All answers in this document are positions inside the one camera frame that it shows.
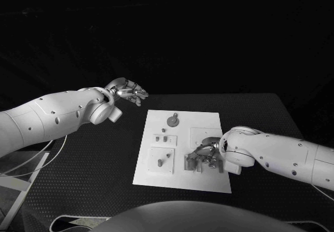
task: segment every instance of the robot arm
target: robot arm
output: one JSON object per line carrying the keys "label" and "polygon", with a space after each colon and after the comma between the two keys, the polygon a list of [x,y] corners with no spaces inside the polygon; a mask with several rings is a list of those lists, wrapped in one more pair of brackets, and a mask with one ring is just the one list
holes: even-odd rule
{"label": "robot arm", "polygon": [[125,78],[105,88],[92,87],[36,98],[0,112],[0,157],[20,148],[55,140],[75,132],[84,123],[115,122],[122,115],[114,103],[125,98],[138,106],[148,93]]}
{"label": "robot arm", "polygon": [[232,128],[219,143],[216,139],[206,138],[203,140],[204,145],[200,147],[206,147],[210,152],[200,154],[197,148],[189,154],[189,161],[199,160],[196,157],[204,155],[209,165],[213,167],[216,159],[212,159],[209,155],[212,150],[219,150],[226,163],[239,167],[251,167],[256,160],[269,172],[334,190],[333,148],[286,136],[263,133],[248,127]]}

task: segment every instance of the black table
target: black table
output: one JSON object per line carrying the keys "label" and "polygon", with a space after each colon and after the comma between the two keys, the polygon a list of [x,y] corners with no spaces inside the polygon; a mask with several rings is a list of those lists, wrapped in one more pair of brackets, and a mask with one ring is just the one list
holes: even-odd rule
{"label": "black table", "polygon": [[[132,185],[147,110],[219,112],[222,130],[248,126],[302,139],[275,94],[151,95],[137,107],[117,102],[124,115],[117,123],[85,124],[42,169],[23,204],[26,232],[49,231],[60,215],[112,217],[161,201],[204,201],[236,206],[282,221],[312,220],[334,230],[334,202],[310,184],[294,181],[258,164],[229,174],[232,194]],[[48,160],[60,149],[53,146]]]}

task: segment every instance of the table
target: table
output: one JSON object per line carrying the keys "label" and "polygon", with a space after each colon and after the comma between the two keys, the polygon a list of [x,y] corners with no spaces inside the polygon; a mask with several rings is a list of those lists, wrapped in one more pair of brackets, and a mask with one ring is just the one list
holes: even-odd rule
{"label": "table", "polygon": [[[302,139],[275,94],[151,95],[137,107],[119,100],[117,123],[85,124],[68,136],[53,163],[40,171],[23,204],[26,232],[49,230],[60,215],[112,217],[161,201],[203,201],[236,206],[282,221],[312,220],[334,230],[334,203],[311,187],[258,164],[229,174],[232,194],[132,185],[147,110],[219,112],[222,130],[248,126]],[[60,138],[48,160],[60,149]],[[88,231],[86,228],[69,229]]]}

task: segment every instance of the black background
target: black background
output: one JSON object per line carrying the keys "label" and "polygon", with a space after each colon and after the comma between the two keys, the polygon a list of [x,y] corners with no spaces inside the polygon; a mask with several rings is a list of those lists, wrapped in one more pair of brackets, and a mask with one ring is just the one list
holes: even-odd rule
{"label": "black background", "polygon": [[118,77],[150,94],[272,92],[305,139],[334,146],[330,2],[112,4],[1,8],[1,111]]}

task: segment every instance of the white stand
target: white stand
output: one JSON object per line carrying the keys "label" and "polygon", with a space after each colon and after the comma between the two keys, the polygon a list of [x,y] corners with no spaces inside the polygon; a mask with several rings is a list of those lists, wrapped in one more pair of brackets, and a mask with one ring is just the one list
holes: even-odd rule
{"label": "white stand", "polygon": [[[167,119],[174,113],[180,123],[170,127]],[[145,121],[132,184],[230,193],[229,172],[203,163],[189,171],[186,162],[202,140],[223,136],[219,113],[148,110]]]}
{"label": "white stand", "polygon": [[[43,166],[43,163],[46,161],[48,156],[49,156],[49,153],[45,153],[45,155],[42,157],[42,160],[40,160],[40,162],[39,162],[39,164],[36,166],[36,169],[39,169]],[[13,204],[10,210],[9,210],[6,218],[1,221],[0,231],[9,229],[12,220],[13,220],[13,218],[16,216],[16,213],[17,213],[17,211],[20,209],[20,206],[23,204],[29,189],[30,189],[30,187],[33,185],[33,181],[35,181],[35,179],[37,177],[39,172],[40,172],[40,170],[37,170],[36,172],[32,173],[32,176],[30,176],[27,181],[23,181],[23,180],[20,180],[20,179],[17,179],[14,177],[0,177],[0,186],[4,186],[7,188],[12,188],[12,189],[20,191],[16,202],[14,202],[14,204]]]}

